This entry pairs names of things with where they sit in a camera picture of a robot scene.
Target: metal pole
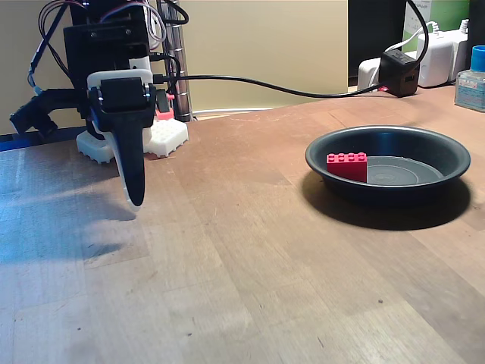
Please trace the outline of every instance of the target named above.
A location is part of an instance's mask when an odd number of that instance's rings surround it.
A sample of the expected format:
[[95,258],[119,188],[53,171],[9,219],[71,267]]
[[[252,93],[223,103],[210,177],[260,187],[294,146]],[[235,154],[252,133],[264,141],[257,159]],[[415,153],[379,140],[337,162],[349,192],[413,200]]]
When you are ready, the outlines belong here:
[[[175,4],[179,4],[179,0],[172,0]],[[178,12],[170,8],[165,2],[157,2],[158,12],[164,19],[179,19]],[[183,31],[181,25],[167,24],[167,38],[163,42],[164,53],[174,56],[180,61],[180,76],[186,76],[187,60],[185,56],[185,49],[183,44]],[[167,75],[175,76],[173,65],[171,61],[165,62],[165,69]],[[179,121],[191,121],[192,104],[190,102],[189,81],[178,81],[175,100],[174,100],[174,116]]]

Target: bottle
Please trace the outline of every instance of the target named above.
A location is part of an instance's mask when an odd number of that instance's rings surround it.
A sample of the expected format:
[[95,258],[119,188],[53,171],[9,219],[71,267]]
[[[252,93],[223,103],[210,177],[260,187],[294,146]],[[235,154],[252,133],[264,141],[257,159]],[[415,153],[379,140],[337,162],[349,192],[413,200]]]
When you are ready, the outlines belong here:
[[470,70],[456,77],[455,104],[485,112],[485,45],[473,47]]

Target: cable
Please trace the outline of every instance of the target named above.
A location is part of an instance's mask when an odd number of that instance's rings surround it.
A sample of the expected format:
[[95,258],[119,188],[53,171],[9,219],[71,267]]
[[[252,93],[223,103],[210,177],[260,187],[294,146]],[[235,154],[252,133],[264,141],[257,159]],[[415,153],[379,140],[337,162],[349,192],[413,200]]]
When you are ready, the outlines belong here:
[[[55,10],[58,8],[62,8],[64,5],[75,5],[79,6],[83,9],[86,9],[84,6],[82,6],[79,2],[76,2],[74,0],[54,0],[52,2],[47,3],[44,5],[42,10],[39,12],[39,17],[38,17],[38,27],[39,27],[39,32],[42,37],[42,41],[48,46],[49,50],[52,53],[52,57],[54,57],[54,60],[58,64],[59,68],[62,69],[62,71],[66,74],[67,77],[70,78],[69,76],[69,70],[65,66],[64,62],[61,60],[61,56],[55,51],[54,47],[49,42],[49,38],[47,38],[47,35],[45,34],[45,22],[47,20],[47,17]],[[33,82],[33,73],[28,77],[29,83],[30,81]]]
[[177,91],[175,87],[177,85],[177,81],[180,79],[180,74],[182,72],[182,65],[180,64],[180,61],[173,55],[167,55],[165,53],[152,53],[150,55],[150,62],[166,60],[172,60],[175,63],[175,78],[172,82],[170,82],[170,88],[168,89],[169,93],[175,95],[175,92]]
[[[430,25],[433,26],[433,33],[436,33],[436,32],[438,32],[440,30],[440,28],[438,27],[438,23],[436,23],[435,21],[428,21],[426,23],[426,31],[427,31],[427,27],[430,26]],[[392,51],[394,49],[401,48],[401,47],[405,46],[406,44],[408,44],[409,42],[411,42],[414,38],[416,38],[416,36],[418,36],[419,34],[421,34],[421,32],[423,32],[423,31],[424,31],[423,30],[423,27],[419,28],[407,40],[405,40],[403,42],[400,42],[400,43],[397,43],[395,45],[390,46],[388,49],[386,49],[385,52]],[[375,80],[375,78],[377,76],[377,72],[379,72],[379,66],[377,66],[376,69],[374,70],[374,72],[372,73],[371,80],[369,81],[369,86],[372,86],[374,84],[374,80]]]
[[[423,28],[426,28],[426,21],[423,18],[423,15],[421,15],[421,12],[418,10],[418,7],[412,0],[406,0],[406,2],[409,4],[413,12],[416,14],[416,17],[418,17],[419,22],[421,23],[421,26]],[[404,70],[403,73],[407,73],[410,70],[415,69],[423,60],[424,56],[426,55],[427,52],[427,47],[430,44],[430,35],[428,32],[424,32],[424,47],[423,47],[423,52],[419,55],[418,59],[410,64],[408,66],[408,70]],[[194,76],[181,76],[181,77],[169,77],[169,76],[163,76],[160,74],[154,74],[153,75],[153,83],[155,84],[161,84],[161,83],[166,83],[166,82],[177,82],[179,80],[228,80],[228,81],[237,81],[237,82],[244,82],[244,83],[250,83],[253,85],[257,86],[263,86],[267,87],[268,89],[275,89],[276,91],[281,91],[283,93],[289,93],[292,95],[297,95],[297,96],[303,96],[303,97],[311,97],[314,99],[341,99],[343,97],[350,97],[350,96],[357,96],[361,95],[363,93],[368,93],[370,91],[374,91],[375,89],[379,89],[383,86],[386,86],[386,84],[390,80],[383,81],[381,83],[378,83],[377,85],[373,85],[371,87],[368,87],[367,89],[360,89],[351,93],[335,93],[335,94],[320,94],[320,93],[305,93],[303,91],[298,91],[295,89],[288,89],[286,87],[281,87],[281,86],[276,86],[271,83],[266,83],[258,80],[253,80],[250,78],[245,78],[245,77],[235,77],[235,76],[218,76],[218,75],[211,75],[211,74],[206,74],[206,75],[194,75]]]
[[[142,0],[142,2],[144,2],[145,4],[147,4],[148,6],[151,7],[149,0]],[[161,38],[161,36],[163,35],[162,27],[164,28],[165,32],[167,32],[167,27],[165,26],[163,21],[162,21],[162,23],[160,23],[161,17],[158,20],[153,20],[153,23],[152,23],[152,14],[157,10],[154,9],[154,8],[153,8],[153,10],[147,10],[147,9],[148,8],[143,9],[145,11],[145,16],[147,18],[146,29],[148,30],[148,34],[149,34],[150,38],[153,41],[155,41],[155,43],[150,43],[150,50],[155,51],[161,45],[161,43],[164,40],[164,39]],[[160,30],[159,33],[161,34],[161,36],[158,36],[158,34],[156,33],[157,28]]]
[[[170,8],[175,9],[180,15],[182,15],[183,19],[164,19],[164,22],[166,24],[173,24],[173,25],[185,25],[189,23],[189,15],[185,10],[183,10],[179,5],[175,4],[171,0],[164,0],[165,3],[167,3],[167,6]],[[157,8],[161,8],[161,0],[157,0]]]
[[[61,21],[61,18],[64,15],[64,12],[67,10],[67,6],[68,6],[67,4],[63,4],[59,9],[59,12],[56,14],[55,19],[52,21],[52,24],[45,36],[47,41],[51,40],[52,35],[54,34],[55,30],[59,25],[59,22]],[[32,61],[30,62],[30,69],[27,75],[27,82],[31,87],[36,87],[36,82],[33,79],[33,74],[35,73],[36,68],[39,65],[42,55],[44,54],[45,47],[47,47],[47,42],[44,39],[42,39],[42,41],[39,44],[39,47],[37,47],[36,53],[32,57]]]

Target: wall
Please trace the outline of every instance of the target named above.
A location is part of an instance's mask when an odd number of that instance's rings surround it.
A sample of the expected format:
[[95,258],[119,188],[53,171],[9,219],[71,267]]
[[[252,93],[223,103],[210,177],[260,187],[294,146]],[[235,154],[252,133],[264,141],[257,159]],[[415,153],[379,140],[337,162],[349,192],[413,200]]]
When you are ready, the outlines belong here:
[[[40,41],[37,15],[44,4],[0,0],[0,24],[11,30],[0,37],[2,79],[8,85],[0,101],[0,134],[14,133],[9,114],[33,95],[26,77]],[[181,5],[190,15],[184,34],[191,74],[232,74],[316,93],[346,91],[347,0],[182,0]],[[61,25],[69,23],[64,17]],[[64,57],[60,31],[52,44]],[[155,72],[163,70],[162,64],[154,67]],[[70,85],[49,52],[36,82],[42,88]],[[190,87],[194,110],[311,101],[225,81],[192,81]],[[75,111],[56,111],[52,119],[60,127],[83,124]]]

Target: black bowl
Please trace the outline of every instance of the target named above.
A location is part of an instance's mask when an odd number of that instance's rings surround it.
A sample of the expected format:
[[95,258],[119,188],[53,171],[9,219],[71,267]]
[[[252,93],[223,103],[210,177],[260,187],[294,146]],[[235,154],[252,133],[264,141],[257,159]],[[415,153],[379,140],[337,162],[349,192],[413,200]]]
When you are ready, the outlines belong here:
[[[368,182],[327,171],[330,153],[364,152]],[[445,135],[414,127],[352,127],[323,135],[306,150],[306,161],[326,185],[356,202],[409,205],[429,202],[470,166],[470,153]]]

